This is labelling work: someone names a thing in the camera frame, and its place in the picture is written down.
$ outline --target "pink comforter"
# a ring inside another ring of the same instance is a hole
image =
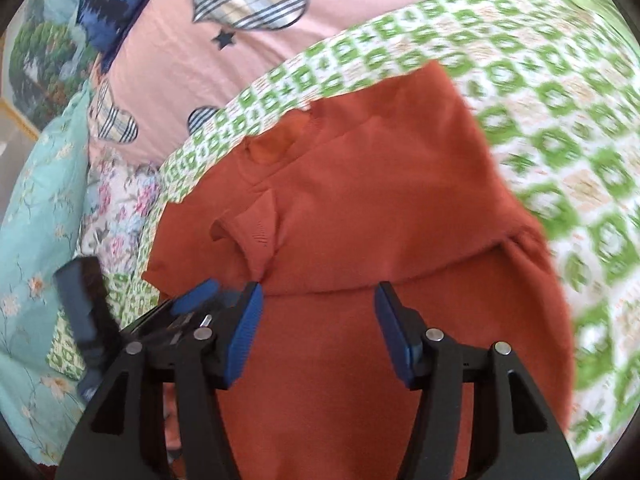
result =
[[[103,76],[92,132],[102,129],[129,162],[160,164],[189,135],[190,118],[192,127],[198,124],[197,108],[204,115],[222,108],[307,47],[416,1],[208,0],[207,7],[198,0],[150,0]],[[287,9],[286,2],[295,4]],[[276,19],[259,25],[265,6]],[[127,143],[119,142],[122,136]]]

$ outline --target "floral bedsheet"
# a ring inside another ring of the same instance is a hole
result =
[[[160,191],[158,170],[146,164],[127,163],[116,151],[98,150],[87,176],[80,234],[74,256],[96,256],[104,275],[112,314],[120,318],[124,293],[136,269],[140,237],[146,217]],[[65,315],[60,311],[53,333],[53,349],[60,340],[72,337]],[[75,351],[51,351],[49,364],[64,370],[71,363],[80,370],[84,363]]]
[[[290,108],[437,59],[483,127],[496,167],[540,220],[575,326],[568,439],[583,477],[640,402],[639,61],[600,16],[565,0],[425,0],[322,41],[255,81],[162,166],[162,193],[122,323],[158,292],[140,275],[167,202]],[[73,353],[69,338],[55,352]],[[69,362],[60,369],[77,374]]]

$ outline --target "painting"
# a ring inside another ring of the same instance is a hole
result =
[[[77,25],[79,0],[25,0],[4,37],[0,98],[41,131],[88,79],[96,50]]]

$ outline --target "star print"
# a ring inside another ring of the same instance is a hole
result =
[[[234,32],[225,32],[224,30],[220,30],[220,33],[213,38],[213,41],[218,42],[218,49],[222,50],[227,45],[233,45],[234,42]]]

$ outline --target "metal screw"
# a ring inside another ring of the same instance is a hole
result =
[[[208,326],[201,326],[200,328],[197,328],[193,332],[194,338],[196,338],[198,341],[204,341],[205,339],[209,339],[212,335],[213,335],[213,332]]]
[[[209,326],[212,320],[213,320],[213,316],[211,314],[207,314],[202,320],[202,323],[200,324],[200,326]]]
[[[439,328],[428,329],[426,335],[429,341],[442,341],[444,339],[444,332]]]
[[[140,341],[133,341],[127,345],[125,350],[129,355],[139,354],[142,350],[142,343]]]
[[[498,354],[509,355],[511,353],[511,345],[509,343],[505,343],[504,341],[498,341],[494,345],[495,351]]]

